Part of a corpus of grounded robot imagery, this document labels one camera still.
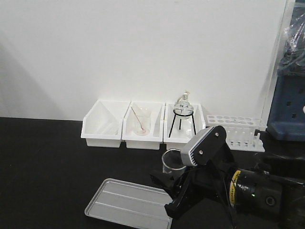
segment metal tray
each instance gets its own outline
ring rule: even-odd
[[[172,218],[164,205],[172,202],[162,189],[106,179],[85,209],[85,215],[139,229],[169,229]]]

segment yellow label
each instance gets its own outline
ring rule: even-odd
[[[237,170],[231,180],[230,184],[230,192],[229,192],[229,198],[230,198],[230,203],[231,205],[234,205],[236,203],[236,182],[238,180],[238,177],[240,175],[241,171]]]

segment black table surface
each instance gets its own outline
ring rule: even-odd
[[[160,150],[88,147],[79,121],[0,118],[1,229],[127,229],[85,216],[104,179],[153,186],[149,172],[162,169]],[[266,154],[304,154],[305,144],[273,140],[263,132]],[[253,152],[233,151],[241,168],[253,167]],[[277,224],[238,214],[239,229],[277,229]],[[229,229],[223,207],[204,199],[172,229]]]

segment white plastic bin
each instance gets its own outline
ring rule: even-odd
[[[196,133],[205,129],[205,121],[200,104],[191,104],[194,107],[194,122]],[[179,116],[176,116],[176,120],[173,126],[171,137],[169,137],[171,126],[173,123],[173,107],[174,104],[166,104],[165,118],[164,118],[164,134],[163,141],[166,144],[166,149],[176,148],[182,149],[182,147],[189,142],[194,136],[193,121],[190,116],[188,119],[181,121],[181,130],[179,130]]]
[[[84,117],[81,138],[87,146],[119,148],[122,123],[130,102],[98,100]]]
[[[141,110],[148,114],[149,132],[147,135],[138,135],[135,125],[139,122],[132,108]],[[165,103],[132,102],[123,122],[122,139],[126,141],[127,148],[136,149],[160,149],[163,140]]]

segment glass flask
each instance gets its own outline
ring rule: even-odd
[[[190,105],[190,103],[188,102],[188,93],[184,93],[182,95],[182,97],[180,99],[178,99],[178,101],[176,102],[173,110],[177,115],[186,115],[184,116],[178,116],[181,119],[188,119],[193,111],[194,111],[194,107],[192,105]]]

